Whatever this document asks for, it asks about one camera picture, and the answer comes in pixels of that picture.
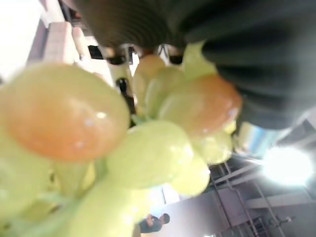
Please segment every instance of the dark cloth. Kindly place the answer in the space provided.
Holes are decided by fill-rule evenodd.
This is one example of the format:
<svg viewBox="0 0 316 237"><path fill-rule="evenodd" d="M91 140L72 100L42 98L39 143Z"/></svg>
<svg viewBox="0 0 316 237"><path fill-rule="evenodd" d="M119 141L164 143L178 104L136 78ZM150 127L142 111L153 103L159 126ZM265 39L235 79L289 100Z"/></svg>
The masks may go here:
<svg viewBox="0 0 316 237"><path fill-rule="evenodd" d="M162 229L162 223L159 218L156 216L152 216L152 219L154 220L153 226L148 226L146 219L141 221L139 223L140 227L140 233L152 233L152 232L158 232Z"/></svg>
<svg viewBox="0 0 316 237"><path fill-rule="evenodd" d="M94 46L94 45L89 45L89 52L91 55L91 58L93 59L103 59L102 53L99 50L98 46Z"/></svg>
<svg viewBox="0 0 316 237"><path fill-rule="evenodd" d="M136 108L135 108L135 104L134 104L134 98L131 96L128 96L126 94L122 94L122 96L124 97L127 106L129 108L129 112L131 115L136 114ZM134 123L134 121L132 120L132 118L130 119L130 124L129 127L134 127L136 124Z"/></svg>

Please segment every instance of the grape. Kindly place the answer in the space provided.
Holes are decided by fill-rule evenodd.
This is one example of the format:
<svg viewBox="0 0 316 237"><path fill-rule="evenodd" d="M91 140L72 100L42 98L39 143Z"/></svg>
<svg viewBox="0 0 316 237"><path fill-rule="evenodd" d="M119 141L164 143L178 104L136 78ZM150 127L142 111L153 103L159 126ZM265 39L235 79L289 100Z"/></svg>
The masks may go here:
<svg viewBox="0 0 316 237"><path fill-rule="evenodd" d="M84 198L69 222L67 237L128 237L134 228L140 191L120 188L101 180Z"/></svg>
<svg viewBox="0 0 316 237"><path fill-rule="evenodd" d="M210 171L205 161L198 154L195 154L189 168L172 180L170 184L180 194L197 196L207 187L209 174Z"/></svg>
<svg viewBox="0 0 316 237"><path fill-rule="evenodd" d="M139 190L138 192L139 193L137 193L135 197L140 198L142 202L134 208L134 223L138 223L143 220L150 213L150 207L152 205L150 190L145 189Z"/></svg>
<svg viewBox="0 0 316 237"><path fill-rule="evenodd" d="M26 207L48 186L50 162L21 148L0 127L0 220Z"/></svg>
<svg viewBox="0 0 316 237"><path fill-rule="evenodd" d="M155 118L167 95L184 81L184 74L175 67L161 69L151 80L145 97L145 114Z"/></svg>
<svg viewBox="0 0 316 237"><path fill-rule="evenodd" d="M147 87L153 75L164 67L164 61L156 55L147 55L139 61L132 81L132 90L139 106L143 106Z"/></svg>
<svg viewBox="0 0 316 237"><path fill-rule="evenodd" d="M227 134L232 134L236 130L236 121L232 121L224 127L224 131Z"/></svg>
<svg viewBox="0 0 316 237"><path fill-rule="evenodd" d="M240 107L241 97L234 87L218 75L210 75L173 90L158 118L181 126L190 137L203 137L233 121Z"/></svg>
<svg viewBox="0 0 316 237"><path fill-rule="evenodd" d="M192 160L185 132L167 121L150 121L129 130L107 158L109 176L129 188L149 188L171 181Z"/></svg>
<svg viewBox="0 0 316 237"><path fill-rule="evenodd" d="M202 55L204 42L188 44L184 51L183 68L188 80L196 79L204 75L217 74L215 65L208 62Z"/></svg>
<svg viewBox="0 0 316 237"><path fill-rule="evenodd" d="M87 174L87 163L56 162L54 170L61 186L61 191L67 196L75 196L79 193L82 182Z"/></svg>
<svg viewBox="0 0 316 237"><path fill-rule="evenodd" d="M129 126L124 99L75 66L30 67L5 90L10 133L28 149L52 159L87 161L106 155Z"/></svg>
<svg viewBox="0 0 316 237"><path fill-rule="evenodd" d="M217 132L192 141L194 148L208 164L220 164L232 155L232 139L225 132Z"/></svg>

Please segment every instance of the ceiling light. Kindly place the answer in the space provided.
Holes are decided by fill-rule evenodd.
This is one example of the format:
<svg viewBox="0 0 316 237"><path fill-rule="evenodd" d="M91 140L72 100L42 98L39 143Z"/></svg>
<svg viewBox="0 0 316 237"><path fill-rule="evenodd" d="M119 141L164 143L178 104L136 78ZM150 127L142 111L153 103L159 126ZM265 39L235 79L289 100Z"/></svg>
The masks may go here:
<svg viewBox="0 0 316 237"><path fill-rule="evenodd" d="M263 161L265 175L286 185L302 185L314 172L309 156L291 147L274 147Z"/></svg>

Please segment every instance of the person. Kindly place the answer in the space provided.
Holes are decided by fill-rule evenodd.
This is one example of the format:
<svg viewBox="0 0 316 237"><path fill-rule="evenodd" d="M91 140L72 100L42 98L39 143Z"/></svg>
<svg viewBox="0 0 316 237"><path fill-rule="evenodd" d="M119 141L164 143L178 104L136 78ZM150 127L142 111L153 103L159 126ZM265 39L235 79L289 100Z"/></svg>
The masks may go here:
<svg viewBox="0 0 316 237"><path fill-rule="evenodd" d="M124 97L127 106L129 108L130 114L134 115L136 114L136 108L135 108L135 103L134 103L134 98L131 95L131 90L128 84L127 79L125 78L119 78L116 80L116 87L117 89L120 91L121 95ZM136 124L134 123L134 121L131 119L130 121L130 127L135 126Z"/></svg>
<svg viewBox="0 0 316 237"><path fill-rule="evenodd" d="M146 219L139 223L140 233L158 232L162 229L164 224L168 224L169 222L170 216L166 213L159 218L149 214Z"/></svg>

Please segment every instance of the grape bunch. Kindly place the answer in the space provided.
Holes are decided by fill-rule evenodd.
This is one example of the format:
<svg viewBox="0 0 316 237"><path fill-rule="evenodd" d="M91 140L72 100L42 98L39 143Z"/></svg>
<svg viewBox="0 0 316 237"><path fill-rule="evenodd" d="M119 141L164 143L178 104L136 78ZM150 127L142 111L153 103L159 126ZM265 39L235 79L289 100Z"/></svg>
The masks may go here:
<svg viewBox="0 0 316 237"><path fill-rule="evenodd" d="M37 64L0 88L0 236L131 236L150 188L197 196L230 158L234 87L188 46L183 68L140 60L123 97L73 65Z"/></svg>

